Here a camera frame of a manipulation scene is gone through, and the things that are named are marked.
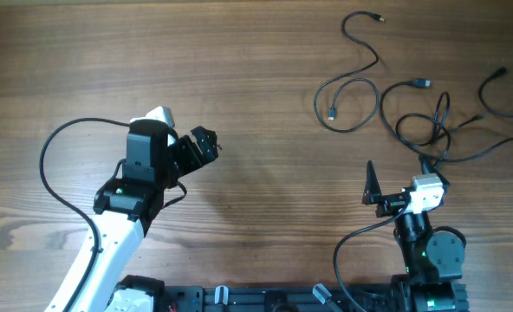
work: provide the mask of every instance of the wooden surface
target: wooden surface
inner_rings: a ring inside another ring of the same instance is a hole
[[[448,125],[486,114],[480,82],[501,65],[510,74],[486,98],[513,111],[513,1],[170,3],[0,8],[0,311],[43,310],[57,291],[87,226],[43,189],[38,157],[63,122],[96,116],[127,121],[163,105],[179,133],[218,133],[218,161],[182,179],[187,198],[162,211],[125,274],[168,285],[335,285],[331,256],[346,233],[377,222],[360,204],[366,162],[384,192],[419,173],[415,154],[376,115],[356,133],[331,133],[313,112],[325,80],[370,61],[348,42],[373,45],[381,63],[366,71],[380,90],[414,77],[432,90],[400,88],[386,100],[394,123],[432,114],[447,90]],[[327,113],[336,86],[321,98]],[[338,104],[337,127],[373,107],[368,85]],[[431,125],[404,130],[424,138]],[[91,213],[95,191],[125,155],[127,130],[83,124],[59,134],[47,156],[49,183]],[[453,136],[465,156],[513,136],[513,120],[487,115]],[[513,311],[513,144],[442,166],[452,182],[434,225],[469,240],[464,264],[473,311]],[[166,196],[171,198],[174,190]],[[387,282],[405,271],[392,226],[342,249],[348,282]]]

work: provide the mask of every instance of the cable plug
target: cable plug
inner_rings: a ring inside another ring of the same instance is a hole
[[[430,81],[427,79],[415,79],[411,82],[411,85],[415,88],[429,88],[430,87]]]
[[[482,120],[484,117],[485,116],[482,114],[477,114],[476,116],[472,117],[471,121]]]
[[[507,74],[507,69],[505,67],[501,67],[495,73],[493,73],[493,75],[490,78],[488,78],[488,80],[496,79],[496,78],[501,77],[502,75],[505,75],[505,74]]]
[[[386,20],[380,14],[372,14],[372,18],[376,21],[385,22]]]
[[[335,108],[330,108],[329,109],[329,117],[328,117],[329,120],[334,120],[335,119]]]

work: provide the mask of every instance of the usb connector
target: usb connector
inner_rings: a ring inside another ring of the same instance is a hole
[[[372,14],[372,18],[376,21],[385,22],[386,20],[380,14]]]
[[[330,108],[329,109],[329,117],[328,117],[329,120],[334,120],[335,119],[335,108]]]
[[[411,82],[411,85],[416,88],[429,88],[430,81],[427,79],[416,79]]]

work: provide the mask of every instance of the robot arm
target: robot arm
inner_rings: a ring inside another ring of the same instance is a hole
[[[146,117],[133,119],[127,135],[127,157],[122,178],[110,179],[94,197],[94,224],[99,232],[99,254],[69,311],[103,311],[129,258],[139,248],[151,222],[164,204],[164,190],[179,186],[178,178],[218,157],[217,136],[196,127],[197,144],[187,135],[179,138],[168,108],[157,107]],[[93,253],[89,231],[79,255],[46,312],[63,311],[75,292]],[[141,300],[140,303],[151,303]]]
[[[401,311],[467,311],[463,285],[455,282],[463,276],[464,235],[449,227],[432,228],[428,212],[443,204],[449,181],[420,158],[422,175],[401,193],[382,195],[372,162],[367,164],[367,183],[362,203],[376,205],[376,217],[393,216],[393,235],[401,248],[406,275],[393,276],[392,284],[401,294]]]

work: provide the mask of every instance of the black cable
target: black cable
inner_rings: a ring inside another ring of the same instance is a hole
[[[71,126],[71,125],[74,125],[74,124],[76,124],[78,122],[83,122],[83,121],[99,121],[99,122],[106,122],[106,123],[117,125],[117,126],[129,127],[129,124],[127,124],[127,123],[118,122],[118,121],[114,121],[114,120],[107,120],[107,119],[102,119],[102,118],[80,118],[80,119],[77,119],[77,120],[71,120],[71,121],[69,121],[69,122],[59,126],[49,136],[49,138],[45,141],[45,144],[42,146],[41,156],[39,158],[39,174],[41,175],[42,184],[45,186],[45,188],[50,193],[50,195],[52,195],[52,197],[54,197],[56,200],[61,202],[63,205],[67,206],[69,209],[71,209],[72,211],[74,211],[75,213],[80,215],[85,220],[85,222],[87,222],[87,224],[89,225],[89,228],[93,232],[93,239],[94,239],[93,253],[91,255],[91,258],[89,259],[87,268],[85,269],[85,272],[83,273],[83,276],[81,277],[80,282],[77,284],[77,287],[75,288],[73,295],[69,298],[68,304],[66,304],[65,308],[63,309],[64,312],[67,312],[67,311],[69,311],[71,309],[72,305],[75,302],[75,299],[77,298],[77,296],[81,292],[81,289],[83,288],[83,285],[87,281],[87,279],[89,277],[89,274],[91,273],[91,270],[93,269],[94,262],[95,262],[95,260],[97,258],[97,254],[99,253],[100,238],[99,238],[99,231],[97,230],[97,227],[94,224],[93,220],[87,214],[85,214],[85,212],[81,211],[79,208],[77,208],[74,205],[70,204],[66,199],[60,197],[60,195],[56,194],[56,192],[49,186],[49,183],[47,182],[47,178],[45,177],[44,159],[45,159],[45,153],[47,152],[47,147],[49,147],[50,141],[61,130],[63,130],[64,128],[66,128],[68,126]],[[114,176],[116,174],[118,174],[118,170],[120,169],[121,164],[122,163],[120,161],[118,163],[118,165],[116,166],[116,170],[114,171]]]
[[[468,125],[473,121],[481,120],[483,118],[483,116],[481,114],[477,114],[474,117],[470,118],[469,120],[457,125],[456,127],[453,127],[452,129],[447,130],[445,128],[445,122],[446,122],[447,114],[449,113],[451,103],[450,103],[449,94],[446,92],[443,92],[441,94],[441,96],[439,97],[439,101],[438,101],[438,105],[436,107],[436,112],[434,114],[434,118],[423,115],[423,114],[406,114],[405,116],[399,118],[399,120],[397,121],[395,130],[393,130],[393,128],[387,122],[386,114],[384,113],[384,100],[390,91],[392,91],[394,88],[400,87],[400,86],[408,86],[408,87],[413,87],[413,88],[428,88],[430,86],[430,81],[425,80],[425,79],[417,79],[414,81],[403,81],[403,82],[398,82],[398,83],[392,85],[391,87],[387,88],[386,91],[384,91],[384,93],[381,95],[381,99],[380,99],[380,118],[381,118],[382,122],[384,123],[384,125],[386,126],[387,130],[393,135],[393,137],[395,137],[395,139],[400,141],[404,146],[408,147],[410,150],[412,150],[416,154],[423,156],[429,160],[433,160],[434,161],[433,166],[436,169],[439,168],[439,166],[441,165],[442,162],[458,163],[458,162],[463,162],[463,161],[467,161],[467,160],[480,158],[480,157],[484,156],[485,154],[493,151],[494,149],[500,147],[501,145],[513,141],[513,138],[508,138],[508,139],[502,140],[502,141],[494,144],[493,146],[488,147],[487,149],[483,150],[480,153],[476,153],[471,156],[467,156],[467,157],[463,157],[463,158],[459,158],[459,159],[448,159],[448,158],[446,158],[446,156],[447,156],[447,153],[449,152],[449,148],[451,146],[451,133],[454,133],[461,127]],[[440,104],[444,98],[446,98],[445,112],[444,112],[444,116],[442,117],[442,120],[439,121],[438,117],[439,117]],[[425,143],[411,142],[410,140],[405,139],[401,135],[401,133],[399,131],[400,124],[403,120],[410,118],[410,117],[418,117],[418,118],[426,119],[426,120],[429,120],[433,124],[432,137],[427,142],[425,142]],[[420,147],[420,146],[427,146],[427,145],[433,144],[445,136],[447,137],[447,144],[446,144],[445,149],[442,152],[441,156],[435,156],[435,155],[431,155],[428,153],[423,153],[416,148],[416,147]]]
[[[357,303],[354,298],[351,296],[351,294],[349,293],[349,291],[347,290],[347,288],[345,287],[345,283],[343,282],[343,280],[341,279],[341,275],[340,275],[340,270],[339,268],[337,267],[337,255],[340,251],[340,248],[341,246],[347,241],[349,240],[349,238],[352,238],[352,237],[355,237],[359,234],[362,234],[364,232],[368,232],[368,231],[371,231],[371,230],[374,230],[374,229],[377,229],[379,227],[382,227],[386,224],[390,224],[392,223],[393,221],[395,221],[397,218],[399,218],[400,216],[403,215],[403,213],[405,212],[406,209],[401,209],[395,216],[389,218],[389,219],[386,219],[382,222],[379,222],[377,224],[373,224],[373,225],[370,225],[370,226],[367,226],[366,228],[363,228],[363,229],[360,229],[360,230],[357,230],[357,231],[354,231],[352,232],[351,234],[348,234],[346,235],[344,238],[341,239],[341,241],[339,243],[337,243],[337,245],[335,246],[335,250],[334,250],[334,271],[335,271],[335,277],[337,277],[337,282],[340,284],[341,286],[341,289],[343,290],[343,292],[345,293],[345,295],[347,296],[347,298],[349,298],[349,300],[351,301],[351,303],[361,312],[366,312],[366,310],[364,310],[360,305],[359,303]]]
[[[485,109],[488,110],[488,112],[494,114],[495,116],[497,117],[503,117],[503,118],[513,118],[513,114],[507,114],[507,113],[501,113],[491,107],[488,106],[488,104],[486,104],[485,100],[484,100],[484,96],[483,96],[483,91],[484,91],[484,87],[488,84],[488,82],[494,80],[494,79],[497,79],[501,76],[504,76],[507,74],[507,69],[505,67],[501,67],[500,69],[498,69],[495,73],[493,73],[493,75],[489,76],[484,82],[482,82],[482,84],[480,85],[480,89],[478,90],[478,98],[480,99],[480,102],[482,103],[482,105],[484,105]]]
[[[174,198],[172,200],[170,200],[169,202],[165,203],[161,209],[164,209],[166,208],[167,206],[169,205],[173,205],[173,204],[176,204],[177,202],[179,202],[181,199],[185,198],[185,196],[187,195],[187,189],[185,188],[184,185],[181,184],[181,182],[178,181],[178,186],[179,188],[181,189],[181,191],[184,193],[183,195],[177,197],[177,198]]]
[[[120,167],[126,163],[126,159],[120,159],[118,161],[118,165],[116,165],[116,168],[114,169],[114,173],[112,173],[112,177],[107,180],[107,182],[112,181],[113,179],[116,179],[116,176],[118,175],[118,171],[120,170]]]
[[[451,234],[454,234],[456,237],[458,237],[458,239],[461,240],[461,242],[463,243],[463,247],[466,247],[466,237],[459,230],[454,229],[450,226],[439,226],[439,227],[433,229],[432,233],[436,233],[439,231],[446,231],[446,232],[450,232]]]
[[[356,12],[353,12],[347,16],[345,16],[345,18],[343,19],[343,21],[341,22],[341,32],[343,33],[343,35],[345,37],[347,37],[349,40],[353,41],[353,42],[357,42],[365,47],[367,47],[373,54],[374,54],[374,61],[371,62],[370,64],[366,65],[365,67],[363,68],[360,68],[360,69],[357,69],[357,70],[354,70],[352,72],[349,72],[349,73],[346,73],[346,74],[343,74],[343,75],[340,75],[340,76],[337,76],[335,77],[334,79],[331,79],[329,81],[326,81],[324,82],[319,88],[318,90],[316,90],[316,94],[315,94],[315,114],[316,114],[316,118],[318,119],[318,121],[320,121],[320,123],[325,127],[327,128],[328,130],[331,130],[331,131],[334,131],[334,132],[337,132],[337,133],[350,133],[350,132],[353,132],[355,131],[356,129],[362,127],[362,125],[366,124],[373,116],[374,114],[376,113],[376,111],[378,110],[378,106],[380,104],[380,93],[378,92],[378,89],[376,88],[376,86],[373,84],[373,82],[369,81],[368,79],[364,79],[364,78],[356,78],[356,79],[353,79],[353,80],[350,80],[350,81],[347,81],[345,83],[343,83],[338,89],[337,89],[337,92],[335,92],[335,96],[334,96],[334,99],[332,101],[332,106],[330,107],[329,109],[329,119],[333,120],[335,119],[335,103],[337,101],[337,97],[339,96],[341,90],[343,90],[344,87],[346,87],[348,84],[352,83],[352,82],[355,82],[355,81],[364,81],[368,84],[370,84],[370,86],[372,86],[372,89],[374,90],[374,92],[376,93],[376,106],[374,107],[374,110],[372,111],[372,113],[370,113],[370,115],[368,115],[368,117],[366,117],[366,119],[364,119],[359,125],[355,126],[355,127],[352,127],[352,128],[349,128],[349,129],[336,129],[334,127],[331,127],[329,125],[326,124],[326,122],[324,122],[324,119],[320,116],[320,113],[318,112],[318,97],[320,95],[320,92],[329,84],[333,83],[333,82],[336,82],[340,79],[343,79],[343,78],[346,78],[346,77],[349,77],[351,75],[355,75],[355,74],[359,74],[369,68],[371,68],[372,66],[374,66],[379,60],[380,58],[378,57],[378,53],[376,53],[376,51],[366,42],[360,40],[360,39],[357,39],[351,35],[349,35],[347,33],[347,30],[345,29],[345,25],[348,21],[349,18],[353,17],[353,16],[358,16],[358,15],[367,15],[367,16],[370,16],[372,17],[372,19],[376,20],[376,21],[381,21],[383,22],[384,19],[381,17],[380,14],[375,14],[375,13],[372,13],[372,12],[366,12],[366,11],[356,11]]]

